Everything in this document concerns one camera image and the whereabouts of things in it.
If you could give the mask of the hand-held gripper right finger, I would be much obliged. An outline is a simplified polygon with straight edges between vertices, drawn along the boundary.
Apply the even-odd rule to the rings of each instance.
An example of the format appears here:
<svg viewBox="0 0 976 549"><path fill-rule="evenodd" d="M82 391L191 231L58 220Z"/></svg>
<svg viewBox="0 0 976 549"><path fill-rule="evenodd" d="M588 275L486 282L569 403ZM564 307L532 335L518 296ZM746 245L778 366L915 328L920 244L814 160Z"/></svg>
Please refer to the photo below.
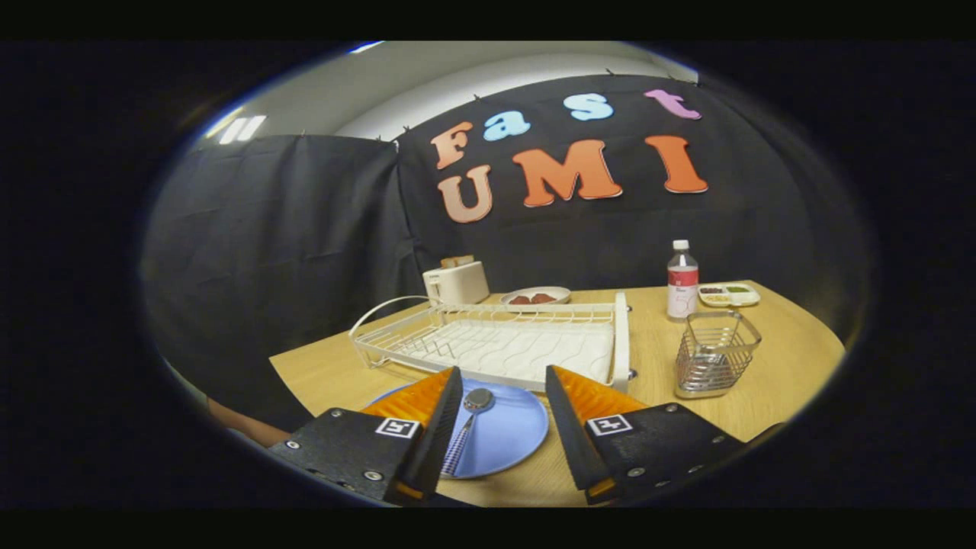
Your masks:
<svg viewBox="0 0 976 549"><path fill-rule="evenodd" d="M683 404L650 406L554 365L546 368L546 396L573 482L592 506L674 493L785 426L741 441Z"/></svg>

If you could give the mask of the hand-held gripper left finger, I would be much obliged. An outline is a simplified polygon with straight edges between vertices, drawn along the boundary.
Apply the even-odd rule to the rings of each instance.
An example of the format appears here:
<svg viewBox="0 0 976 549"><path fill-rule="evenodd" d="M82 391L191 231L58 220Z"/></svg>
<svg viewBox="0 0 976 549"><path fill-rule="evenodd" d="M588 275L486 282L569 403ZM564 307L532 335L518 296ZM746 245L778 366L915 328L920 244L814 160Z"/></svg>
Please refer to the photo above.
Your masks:
<svg viewBox="0 0 976 549"><path fill-rule="evenodd" d="M463 396L461 371L450 366L366 409L329 409L271 453L358 502L425 506L437 489Z"/></svg>

